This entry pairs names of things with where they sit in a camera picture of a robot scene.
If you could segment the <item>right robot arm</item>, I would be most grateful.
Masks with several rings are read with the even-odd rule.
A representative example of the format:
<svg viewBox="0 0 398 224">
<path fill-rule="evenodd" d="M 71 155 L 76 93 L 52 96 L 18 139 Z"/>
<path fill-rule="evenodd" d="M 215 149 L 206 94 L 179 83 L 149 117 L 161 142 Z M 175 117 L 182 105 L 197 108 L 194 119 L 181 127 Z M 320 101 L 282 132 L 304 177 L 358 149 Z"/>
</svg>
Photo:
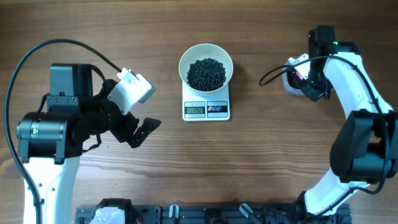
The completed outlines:
<svg viewBox="0 0 398 224">
<path fill-rule="evenodd" d="M 308 33 L 309 68 L 300 90 L 313 101 L 335 91 L 345 123 L 330 150 L 330 168 L 303 194 L 305 223 L 334 215 L 356 192 L 379 193 L 397 173 L 397 112 L 382 99 L 368 77 L 353 42 L 339 42 L 332 26 Z"/>
</svg>

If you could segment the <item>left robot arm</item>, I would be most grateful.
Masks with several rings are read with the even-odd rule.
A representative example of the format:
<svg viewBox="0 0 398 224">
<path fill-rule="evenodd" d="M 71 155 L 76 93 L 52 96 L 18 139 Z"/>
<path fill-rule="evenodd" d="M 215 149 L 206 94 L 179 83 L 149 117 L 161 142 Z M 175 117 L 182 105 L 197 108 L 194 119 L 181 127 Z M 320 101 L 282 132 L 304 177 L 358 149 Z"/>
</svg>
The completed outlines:
<svg viewBox="0 0 398 224">
<path fill-rule="evenodd" d="M 25 188 L 25 223 L 68 223 L 84 142 L 110 132 L 118 142 L 139 147 L 160 126 L 158 119 L 131 114 L 155 92 L 142 75 L 122 69 L 93 93 L 92 64 L 55 63 L 50 92 L 37 111 L 17 125 L 18 155 L 33 184 Z"/>
</svg>

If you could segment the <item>pink scoop blue handle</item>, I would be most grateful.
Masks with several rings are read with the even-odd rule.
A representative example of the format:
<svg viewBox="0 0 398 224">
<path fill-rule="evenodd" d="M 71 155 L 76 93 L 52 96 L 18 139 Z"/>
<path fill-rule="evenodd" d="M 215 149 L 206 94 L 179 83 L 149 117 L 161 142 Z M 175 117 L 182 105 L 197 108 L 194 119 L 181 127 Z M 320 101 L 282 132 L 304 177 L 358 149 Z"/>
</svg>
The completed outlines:
<svg viewBox="0 0 398 224">
<path fill-rule="evenodd" d="M 299 71 L 296 71 L 295 74 L 296 74 L 296 76 L 298 76 L 298 78 L 300 80 L 304 80 L 305 79 L 305 77 L 303 77 Z"/>
</svg>

